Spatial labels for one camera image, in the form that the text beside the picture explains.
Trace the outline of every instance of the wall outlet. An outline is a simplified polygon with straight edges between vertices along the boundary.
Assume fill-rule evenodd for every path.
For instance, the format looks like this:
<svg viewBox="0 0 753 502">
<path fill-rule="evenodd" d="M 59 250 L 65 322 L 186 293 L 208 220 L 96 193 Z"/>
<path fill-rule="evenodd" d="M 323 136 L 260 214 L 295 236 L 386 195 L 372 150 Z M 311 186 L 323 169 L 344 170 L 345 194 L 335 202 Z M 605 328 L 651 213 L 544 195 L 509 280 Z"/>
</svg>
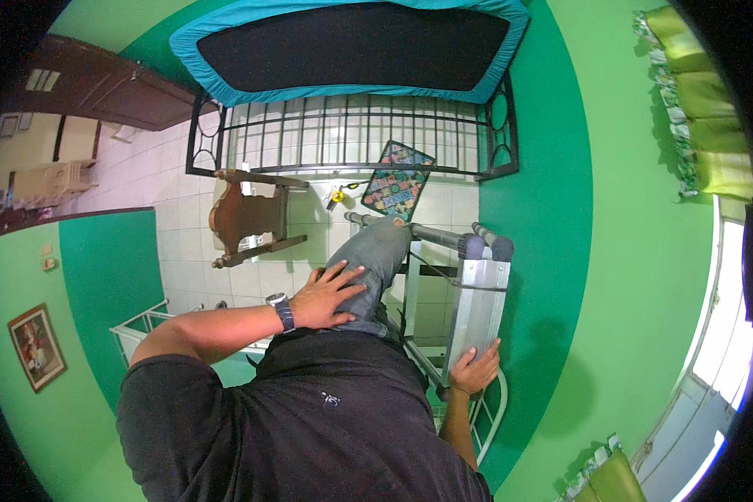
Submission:
<svg viewBox="0 0 753 502">
<path fill-rule="evenodd" d="M 56 258 L 45 258 L 41 261 L 41 269 L 48 271 L 52 268 L 55 268 L 57 264 L 59 264 L 59 262 L 56 260 Z"/>
</svg>

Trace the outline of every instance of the gray jeans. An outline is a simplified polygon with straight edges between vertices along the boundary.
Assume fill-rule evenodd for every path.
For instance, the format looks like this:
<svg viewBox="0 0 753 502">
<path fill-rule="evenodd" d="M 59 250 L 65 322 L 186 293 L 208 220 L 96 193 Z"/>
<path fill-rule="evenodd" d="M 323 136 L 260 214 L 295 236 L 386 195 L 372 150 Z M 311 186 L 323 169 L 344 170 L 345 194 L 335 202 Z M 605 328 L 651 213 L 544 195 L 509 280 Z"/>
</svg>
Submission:
<svg viewBox="0 0 753 502">
<path fill-rule="evenodd" d="M 398 333 L 389 333 L 388 313 L 382 303 L 382 294 L 388 289 L 399 266 L 410 250 L 412 234 L 410 227 L 401 218 L 385 216 L 366 226 L 327 262 L 327 268 L 347 259 L 346 270 L 365 266 L 365 271 L 351 284 L 365 284 L 368 288 L 346 301 L 337 312 L 351 312 L 355 320 L 331 329 L 336 331 L 359 331 L 398 341 Z"/>
</svg>

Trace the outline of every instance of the bed frame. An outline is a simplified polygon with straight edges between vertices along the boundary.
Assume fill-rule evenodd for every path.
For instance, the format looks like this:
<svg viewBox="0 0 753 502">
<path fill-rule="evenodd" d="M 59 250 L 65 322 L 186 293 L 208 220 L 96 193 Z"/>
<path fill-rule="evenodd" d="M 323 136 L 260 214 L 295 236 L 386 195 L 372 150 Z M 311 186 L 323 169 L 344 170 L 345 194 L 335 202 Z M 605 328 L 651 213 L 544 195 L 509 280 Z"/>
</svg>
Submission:
<svg viewBox="0 0 753 502">
<path fill-rule="evenodd" d="M 447 102 L 440 98 L 425 98 L 425 99 L 432 99 L 435 100 L 435 110 L 434 115 L 429 115 L 428 113 L 416 113 L 415 110 L 415 103 L 417 98 L 415 96 L 408 96 L 409 99 L 413 102 L 412 112 L 406 113 L 404 109 L 397 110 L 393 106 L 394 98 L 390 97 L 389 102 L 389 111 L 384 112 L 375 112 L 373 111 L 373 106 L 371 106 L 371 95 L 366 95 L 366 98 L 368 101 L 367 111 L 365 112 L 350 112 L 348 110 L 348 95 L 345 96 L 346 99 L 346 106 L 344 112 L 329 112 L 328 110 L 333 108 L 330 105 L 330 99 L 327 97 L 323 97 L 323 109 L 321 115 L 313 115 L 312 118 L 320 118 L 321 119 L 321 127 L 319 131 L 319 135 L 321 137 L 320 142 L 320 148 L 322 151 L 321 159 L 323 159 L 323 138 L 329 134 L 328 130 L 332 128 L 331 125 L 327 124 L 328 119 L 337 118 L 343 122 L 343 158 L 345 159 L 345 148 L 346 148 L 346 140 L 347 140 L 347 132 L 348 128 L 346 125 L 348 124 L 348 120 L 352 117 L 365 117 L 366 125 L 367 125 L 367 133 L 366 136 L 368 137 L 368 132 L 370 132 L 371 128 L 371 119 L 375 119 L 377 117 L 390 117 L 391 121 L 391 130 L 392 130 L 392 124 L 393 119 L 398 119 L 398 122 L 401 123 L 405 119 L 411 119 L 413 120 L 413 123 L 415 123 L 415 120 L 429 120 L 434 119 L 435 121 L 435 129 L 436 130 L 442 130 L 445 129 L 447 125 L 449 125 L 450 128 L 454 128 L 455 130 L 455 136 L 458 138 L 459 141 L 459 131 L 465 130 L 464 127 L 466 125 L 475 125 L 477 127 L 477 136 L 478 136 L 478 157 L 479 157 L 479 163 L 477 169 L 468 169 L 467 166 L 463 166 L 460 162 L 460 155 L 456 155 L 457 161 L 454 163 L 454 165 L 450 166 L 441 166 L 437 163 L 432 166 L 415 166 L 410 164 L 402 164 L 401 168 L 399 169 L 415 169 L 415 170 L 424 170 L 424 171 L 430 171 L 433 173 L 454 173 L 454 174 L 467 174 L 470 176 L 473 176 L 474 179 L 478 182 L 483 182 L 485 180 L 495 179 L 497 177 L 503 177 L 507 176 L 509 174 L 515 174 L 519 172 L 519 144 L 518 144 L 518 136 L 516 131 L 516 119 L 515 119 L 515 110 L 514 110 L 514 104 L 513 104 L 513 93 L 512 93 L 512 86 L 511 86 L 511 80 L 510 77 L 505 73 L 504 77 L 500 81 L 499 85 L 497 86 L 496 90 L 494 91 L 494 95 L 492 95 L 491 99 L 484 105 L 477 105 L 474 103 L 465 103 L 465 102 Z M 284 164 L 282 163 L 281 159 L 281 145 L 282 145 L 282 139 L 285 132 L 285 122 L 287 120 L 296 120 L 295 118 L 286 119 L 284 113 L 281 113 L 279 117 L 275 118 L 268 118 L 268 103 L 264 104 L 265 107 L 265 113 L 262 120 L 256 120 L 256 121 L 249 121 L 248 118 L 240 123 L 240 124 L 231 124 L 231 113 L 230 108 L 224 107 L 222 105 L 218 105 L 218 110 L 216 113 L 219 115 L 218 117 L 218 124 L 220 126 L 217 127 L 217 130 L 213 134 L 206 134 L 204 131 L 201 130 L 201 127 L 199 126 L 199 116 L 201 112 L 201 108 L 206 104 L 207 102 L 215 102 L 213 101 L 206 92 L 199 93 L 195 99 L 194 106 L 192 108 L 192 120 L 190 122 L 190 135 L 188 138 L 188 144 L 187 144 L 187 158 L 186 158 L 186 174 L 194 174 L 197 176 L 207 176 L 207 177 L 214 177 L 214 171 L 218 169 L 235 169 L 234 162 L 236 161 L 235 155 L 229 154 L 225 150 L 226 145 L 229 142 L 231 133 L 236 133 L 239 135 L 241 133 L 241 136 L 247 140 L 249 136 L 249 131 L 251 128 L 264 128 L 268 125 L 278 125 L 279 127 L 279 159 L 277 161 L 276 166 L 266 166 L 266 167 L 258 167 L 258 168 L 251 168 L 252 173 L 263 173 L 263 174 L 285 174 L 286 172 L 290 172 L 293 174 L 300 174 L 302 171 L 328 171 L 330 173 L 330 176 L 332 176 L 332 172 L 334 171 L 357 171 L 361 169 L 386 169 L 388 166 L 392 166 L 392 164 L 381 164 L 378 162 L 335 162 L 335 163 L 312 163 L 312 164 L 302 164 L 301 162 L 301 148 L 302 148 L 302 137 L 303 137 L 303 131 L 304 131 L 304 115 L 303 110 L 306 109 L 307 106 L 307 100 L 310 98 L 301 98 L 303 99 L 303 109 L 301 115 L 298 117 L 298 120 L 300 120 L 300 129 L 299 129 L 299 154 L 297 156 L 298 162 L 295 164 Z M 444 114 L 440 113 L 438 111 L 438 103 L 447 103 L 449 106 L 451 106 L 452 103 L 455 103 L 456 109 L 458 110 L 458 113 L 454 114 L 455 116 L 451 116 L 451 114 Z M 476 117 L 476 120 L 472 120 L 471 118 L 466 118 L 462 115 L 469 115 Z M 413 132 L 413 139 L 412 144 L 409 145 L 412 148 L 415 149 L 416 141 L 415 141 L 415 133 Z M 434 158 L 438 158 L 438 135 L 435 134 L 435 144 L 434 144 L 434 151 L 426 152 L 427 154 L 433 156 Z M 456 145 L 458 150 L 460 149 L 460 144 L 458 143 Z M 264 141 L 261 142 L 260 148 L 264 148 Z M 199 156 L 202 156 L 204 158 L 209 157 L 211 159 L 210 166 L 213 166 L 213 169 L 207 169 L 206 167 L 199 167 L 199 161 L 197 158 Z"/>
</svg>

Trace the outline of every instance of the doormat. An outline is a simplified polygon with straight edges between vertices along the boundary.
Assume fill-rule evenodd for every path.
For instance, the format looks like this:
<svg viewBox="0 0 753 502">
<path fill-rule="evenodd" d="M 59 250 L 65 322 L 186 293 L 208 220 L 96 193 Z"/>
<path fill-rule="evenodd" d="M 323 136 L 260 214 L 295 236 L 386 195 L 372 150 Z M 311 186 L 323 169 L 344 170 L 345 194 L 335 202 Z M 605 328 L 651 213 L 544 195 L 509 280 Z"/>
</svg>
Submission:
<svg viewBox="0 0 753 502">
<path fill-rule="evenodd" d="M 381 164 L 431 166 L 435 159 L 398 141 L 388 141 L 382 150 Z M 406 222 L 418 205 L 418 199 L 430 177 L 430 171 L 375 169 L 363 193 L 361 204 L 382 215 L 398 215 Z"/>
</svg>

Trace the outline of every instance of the wristwatch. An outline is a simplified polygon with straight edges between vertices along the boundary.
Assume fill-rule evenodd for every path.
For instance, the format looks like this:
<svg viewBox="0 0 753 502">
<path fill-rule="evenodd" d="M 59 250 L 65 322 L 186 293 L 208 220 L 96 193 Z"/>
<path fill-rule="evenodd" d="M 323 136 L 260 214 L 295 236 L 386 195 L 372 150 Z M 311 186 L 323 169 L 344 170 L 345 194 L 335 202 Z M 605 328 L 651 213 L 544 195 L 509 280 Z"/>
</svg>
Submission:
<svg viewBox="0 0 753 502">
<path fill-rule="evenodd" d="M 279 318 L 282 320 L 283 333 L 288 333 L 295 329 L 293 313 L 290 310 L 290 305 L 287 303 L 287 295 L 285 293 L 274 293 L 265 298 L 265 303 L 276 309 L 276 313 L 279 314 Z"/>
</svg>

